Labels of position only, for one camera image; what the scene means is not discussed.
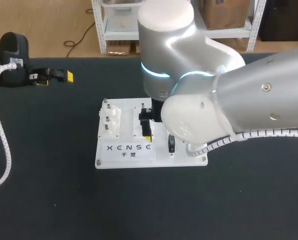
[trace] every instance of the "glowing blue ring light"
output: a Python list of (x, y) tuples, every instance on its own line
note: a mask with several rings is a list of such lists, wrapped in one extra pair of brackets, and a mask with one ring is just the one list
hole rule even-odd
[(190, 71), (190, 72), (187, 72), (186, 74), (184, 74), (181, 78), (184, 78), (185, 76), (188, 76), (188, 75), (203, 75), (205, 77), (214, 76), (213, 74), (206, 72), (206, 71)]
[(155, 77), (159, 77), (159, 78), (169, 78), (170, 76), (166, 73), (156, 73), (156, 72), (152, 72), (150, 70), (148, 70), (143, 63), (141, 63), (141, 66), (143, 68), (144, 71), (146, 71), (148, 74), (153, 75)]

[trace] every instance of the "black power cord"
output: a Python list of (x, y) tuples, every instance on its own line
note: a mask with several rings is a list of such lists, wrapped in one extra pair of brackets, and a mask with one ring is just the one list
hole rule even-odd
[[(93, 13), (93, 9), (91, 9), (91, 8), (90, 8), (90, 9), (86, 9), (85, 12), (86, 12), (87, 14), (92, 14), (92, 13)], [(65, 42), (63, 43), (64, 46), (66, 46), (66, 47), (71, 47), (71, 49), (69, 50), (69, 52), (68, 52), (68, 54), (67, 54), (67, 58), (69, 57), (71, 51), (72, 51), (77, 45), (79, 45), (79, 44), (82, 42), (82, 40), (83, 40), (83, 38), (85, 37), (85, 35), (87, 34), (87, 32), (88, 32), (88, 31), (90, 30), (90, 28), (93, 27), (94, 25), (95, 25), (95, 22), (92, 23), (91, 26), (89, 26), (89, 28), (84, 32), (84, 34), (83, 34), (81, 40), (79, 40), (77, 43), (75, 43), (74, 41), (71, 41), (71, 40), (65, 41)]]

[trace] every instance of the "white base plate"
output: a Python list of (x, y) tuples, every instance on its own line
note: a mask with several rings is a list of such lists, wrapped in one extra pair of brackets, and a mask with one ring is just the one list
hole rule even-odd
[(186, 153), (186, 144), (175, 138), (175, 153), (168, 150), (169, 132), (160, 122), (151, 121), (152, 142), (142, 136), (139, 113), (141, 104), (151, 107), (150, 98), (108, 99), (102, 103), (121, 109), (120, 122), (116, 124), (119, 132), (110, 133), (105, 130), (105, 116), (100, 117), (98, 145), (95, 159), (97, 169), (121, 168), (155, 168), (155, 167), (187, 167), (206, 166), (207, 154), (190, 157)]

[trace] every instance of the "yellow tag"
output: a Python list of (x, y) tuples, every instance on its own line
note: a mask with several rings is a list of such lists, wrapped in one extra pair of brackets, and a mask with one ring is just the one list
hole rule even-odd
[(47, 84), (37, 83), (37, 85), (40, 85), (40, 86), (48, 86), (48, 85), (49, 85), (49, 81), (47, 81)]
[(68, 70), (68, 82), (73, 83), (73, 73)]
[(144, 137), (146, 140), (148, 140), (150, 143), (152, 142), (152, 137), (151, 136), (145, 136)]

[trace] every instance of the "metal shelf frame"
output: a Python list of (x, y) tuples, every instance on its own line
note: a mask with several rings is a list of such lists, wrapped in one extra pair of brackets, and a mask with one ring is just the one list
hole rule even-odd
[[(139, 40), (139, 33), (137, 31), (111, 31), (108, 19), (104, 16), (102, 18), (101, 4), (102, 0), (91, 0), (93, 7), (93, 14), (95, 19), (95, 26), (98, 33), (99, 46), (102, 54), (107, 53), (106, 41), (113, 40)], [(205, 31), (205, 35), (211, 39), (224, 38), (249, 38), (246, 51), (252, 52), (255, 41), (257, 39), (260, 23), (265, 7), (266, 0), (255, 0), (254, 16), (252, 24), (249, 17), (245, 21), (245, 26), (242, 28), (223, 29), (223, 30), (207, 30), (199, 12), (197, 0), (191, 0), (194, 7), (194, 20), (198, 29)]]

